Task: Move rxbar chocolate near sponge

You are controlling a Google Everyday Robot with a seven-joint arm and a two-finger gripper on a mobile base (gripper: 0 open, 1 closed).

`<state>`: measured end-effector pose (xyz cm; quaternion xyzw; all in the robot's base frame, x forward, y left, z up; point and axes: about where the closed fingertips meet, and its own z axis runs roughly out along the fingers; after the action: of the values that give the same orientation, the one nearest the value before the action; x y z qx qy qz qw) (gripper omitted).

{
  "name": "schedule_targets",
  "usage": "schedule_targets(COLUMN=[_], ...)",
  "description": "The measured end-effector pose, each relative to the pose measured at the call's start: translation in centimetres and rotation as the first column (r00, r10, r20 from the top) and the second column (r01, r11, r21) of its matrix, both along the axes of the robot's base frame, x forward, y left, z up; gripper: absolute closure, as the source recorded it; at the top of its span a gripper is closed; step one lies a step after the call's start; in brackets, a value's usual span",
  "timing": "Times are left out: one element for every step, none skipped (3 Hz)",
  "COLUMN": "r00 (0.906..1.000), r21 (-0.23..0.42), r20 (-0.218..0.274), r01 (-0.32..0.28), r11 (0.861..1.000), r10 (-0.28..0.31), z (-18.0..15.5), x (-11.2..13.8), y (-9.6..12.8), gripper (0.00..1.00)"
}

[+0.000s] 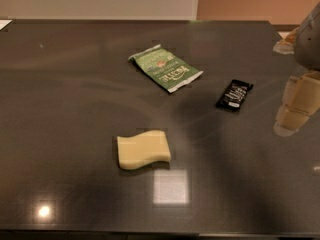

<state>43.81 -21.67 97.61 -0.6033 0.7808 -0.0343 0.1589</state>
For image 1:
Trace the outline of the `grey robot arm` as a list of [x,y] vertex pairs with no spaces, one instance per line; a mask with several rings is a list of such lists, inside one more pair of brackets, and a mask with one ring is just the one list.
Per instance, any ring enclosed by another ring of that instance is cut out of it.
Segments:
[[297,63],[307,70],[299,77],[289,78],[276,116],[275,133],[288,137],[320,109],[320,3],[273,50],[293,54]]

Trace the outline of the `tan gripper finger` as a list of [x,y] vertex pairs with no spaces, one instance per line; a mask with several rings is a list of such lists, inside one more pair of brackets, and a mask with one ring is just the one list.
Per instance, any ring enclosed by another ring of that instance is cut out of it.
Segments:
[[319,109],[320,72],[308,71],[299,77],[291,76],[276,115],[274,132],[282,137],[293,135]]
[[274,45],[273,51],[283,55],[293,54],[297,32],[297,28],[290,32],[281,32],[282,39]]

